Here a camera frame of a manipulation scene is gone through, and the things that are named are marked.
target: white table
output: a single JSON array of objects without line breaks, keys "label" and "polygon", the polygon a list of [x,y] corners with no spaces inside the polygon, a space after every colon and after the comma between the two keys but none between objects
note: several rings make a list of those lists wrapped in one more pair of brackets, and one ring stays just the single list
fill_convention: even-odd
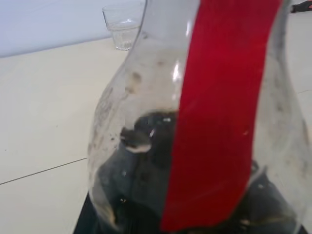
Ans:
[{"label": "white table", "polygon": [[[288,31],[290,74],[310,129],[311,22],[311,13],[292,15]],[[1,233],[72,233],[87,193],[93,112],[126,54],[106,39],[0,59]]]}]

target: water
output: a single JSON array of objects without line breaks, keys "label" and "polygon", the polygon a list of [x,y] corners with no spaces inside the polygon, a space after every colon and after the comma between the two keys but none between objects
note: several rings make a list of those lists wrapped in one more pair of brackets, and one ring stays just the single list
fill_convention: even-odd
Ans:
[{"label": "water", "polygon": [[135,41],[140,25],[132,23],[121,23],[111,27],[114,44],[119,50],[129,50]]}]

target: red tape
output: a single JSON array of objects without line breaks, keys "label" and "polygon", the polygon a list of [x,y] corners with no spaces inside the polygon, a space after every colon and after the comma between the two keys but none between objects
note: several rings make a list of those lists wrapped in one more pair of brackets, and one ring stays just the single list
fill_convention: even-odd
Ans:
[{"label": "red tape", "polygon": [[161,229],[228,219],[250,178],[260,84],[280,0],[202,0],[187,60]]}]

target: glass bottle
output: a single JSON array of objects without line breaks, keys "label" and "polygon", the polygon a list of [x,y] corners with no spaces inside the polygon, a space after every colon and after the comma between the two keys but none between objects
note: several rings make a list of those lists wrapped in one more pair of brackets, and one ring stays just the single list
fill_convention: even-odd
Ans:
[{"label": "glass bottle", "polygon": [[312,162],[285,63],[288,11],[288,0],[147,0],[88,146],[103,233],[307,234]]}]

